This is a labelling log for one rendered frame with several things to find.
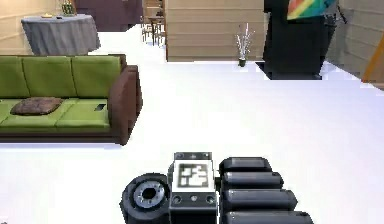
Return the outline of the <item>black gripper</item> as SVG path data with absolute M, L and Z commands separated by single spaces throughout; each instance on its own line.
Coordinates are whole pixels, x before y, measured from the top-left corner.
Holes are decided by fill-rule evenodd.
M 170 224 L 167 176 L 146 173 L 123 190 L 120 209 L 125 224 Z

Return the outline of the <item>black stand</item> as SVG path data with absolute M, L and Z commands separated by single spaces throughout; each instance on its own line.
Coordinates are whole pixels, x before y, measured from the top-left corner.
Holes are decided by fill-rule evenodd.
M 335 30 L 333 14 L 288 20 L 289 0 L 264 0 L 269 14 L 262 70 L 270 80 L 321 80 Z

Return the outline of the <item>brown cushion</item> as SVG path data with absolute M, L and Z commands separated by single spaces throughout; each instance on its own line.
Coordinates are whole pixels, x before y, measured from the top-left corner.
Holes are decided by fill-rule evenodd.
M 54 112 L 62 103 L 63 99 L 56 97 L 30 97 L 15 104 L 10 113 L 20 116 L 47 115 Z

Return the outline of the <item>brown wooden chair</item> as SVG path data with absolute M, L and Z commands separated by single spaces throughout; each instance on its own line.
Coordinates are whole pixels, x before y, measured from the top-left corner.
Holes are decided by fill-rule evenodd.
M 151 39 L 152 45 L 159 45 L 165 37 L 164 0 L 142 0 L 143 14 L 140 18 L 142 41 Z

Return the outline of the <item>white twig plant in pot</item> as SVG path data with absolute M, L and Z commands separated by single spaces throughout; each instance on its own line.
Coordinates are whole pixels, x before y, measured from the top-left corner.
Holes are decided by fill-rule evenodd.
M 246 23 L 244 30 L 235 35 L 235 40 L 238 48 L 238 65 L 244 67 L 247 62 L 247 55 L 250 52 L 252 35 L 254 31 L 249 29 L 249 24 Z

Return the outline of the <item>round table with grey cloth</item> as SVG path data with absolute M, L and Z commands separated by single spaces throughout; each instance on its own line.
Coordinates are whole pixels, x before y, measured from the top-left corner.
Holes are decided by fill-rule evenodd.
M 87 55 L 101 46 L 91 15 L 30 16 L 21 24 L 34 55 Z

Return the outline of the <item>dark purple cupboard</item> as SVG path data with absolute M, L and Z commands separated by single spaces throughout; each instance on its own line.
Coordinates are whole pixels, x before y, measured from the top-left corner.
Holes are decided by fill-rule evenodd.
M 74 0 L 79 14 L 91 15 L 98 32 L 125 32 L 140 22 L 143 0 Z

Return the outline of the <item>colourful framed picture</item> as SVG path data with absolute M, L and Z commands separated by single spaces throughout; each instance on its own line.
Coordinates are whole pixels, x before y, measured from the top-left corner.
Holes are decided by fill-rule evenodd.
M 288 20 L 333 14 L 338 0 L 289 0 Z

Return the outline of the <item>green sofa with brown frame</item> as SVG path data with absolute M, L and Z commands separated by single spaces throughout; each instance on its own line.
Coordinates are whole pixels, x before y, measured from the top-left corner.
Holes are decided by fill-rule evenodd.
M 50 114 L 12 115 L 30 97 L 56 97 Z M 94 111 L 106 104 L 102 111 Z M 139 68 L 124 54 L 0 55 L 0 143 L 124 145 L 143 106 Z

